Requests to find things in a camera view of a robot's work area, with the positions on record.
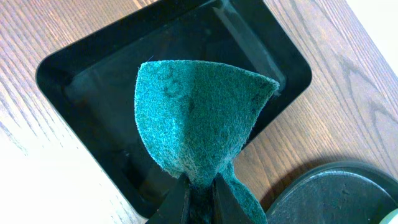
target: wood grain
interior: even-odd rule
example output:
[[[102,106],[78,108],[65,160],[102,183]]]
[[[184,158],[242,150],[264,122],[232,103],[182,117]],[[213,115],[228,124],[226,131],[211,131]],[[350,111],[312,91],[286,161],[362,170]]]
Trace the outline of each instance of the wood grain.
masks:
[[[151,2],[0,1],[0,168],[30,180],[19,178],[26,191],[15,189],[13,176],[4,181],[9,202],[21,201],[11,214],[32,204],[41,222],[145,222],[41,94],[35,69],[46,55]],[[300,174],[329,161],[361,160],[398,178],[398,80],[347,3],[265,3],[313,80],[238,156],[238,178],[265,209]]]

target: teal cloth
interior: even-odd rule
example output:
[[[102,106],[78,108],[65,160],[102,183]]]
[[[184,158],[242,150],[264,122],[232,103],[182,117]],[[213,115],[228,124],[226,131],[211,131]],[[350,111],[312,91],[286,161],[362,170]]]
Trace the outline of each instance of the teal cloth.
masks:
[[[208,189],[220,173],[248,217],[267,223],[259,202],[235,177],[232,160],[278,87],[270,78],[222,63],[141,65],[134,102],[138,131],[161,168],[174,177],[188,175],[197,191],[191,218],[209,220]]]

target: black tray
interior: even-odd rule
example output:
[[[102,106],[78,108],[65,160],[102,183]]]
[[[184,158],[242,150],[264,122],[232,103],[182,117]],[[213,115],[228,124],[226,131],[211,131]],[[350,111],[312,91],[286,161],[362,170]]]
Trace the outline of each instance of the black tray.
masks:
[[[160,0],[43,60],[37,83],[136,211],[150,217],[176,182],[134,122],[141,63],[222,62],[280,82],[249,140],[311,82],[311,70],[261,0]]]
[[[361,162],[310,170],[288,186],[267,211],[269,224],[380,223],[398,208],[398,182]]]

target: table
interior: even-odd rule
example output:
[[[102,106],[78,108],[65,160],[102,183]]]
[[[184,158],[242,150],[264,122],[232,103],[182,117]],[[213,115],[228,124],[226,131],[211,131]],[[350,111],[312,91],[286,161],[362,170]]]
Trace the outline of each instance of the table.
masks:
[[[151,0],[0,1],[2,218],[143,223],[35,83],[48,54]],[[353,159],[398,178],[398,78],[344,0],[265,0],[308,60],[310,87],[235,160],[268,209],[295,178]]]

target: cloth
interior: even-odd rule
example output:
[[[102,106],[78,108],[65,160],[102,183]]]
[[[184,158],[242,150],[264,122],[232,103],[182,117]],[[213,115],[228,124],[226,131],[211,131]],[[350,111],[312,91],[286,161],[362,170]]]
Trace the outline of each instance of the cloth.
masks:
[[[259,202],[235,177],[232,160],[278,87],[270,78],[222,63],[141,65],[134,102],[138,131],[161,168],[176,178],[187,174],[197,191],[191,218],[211,217],[208,189],[220,173],[245,214],[254,223],[267,222]]]

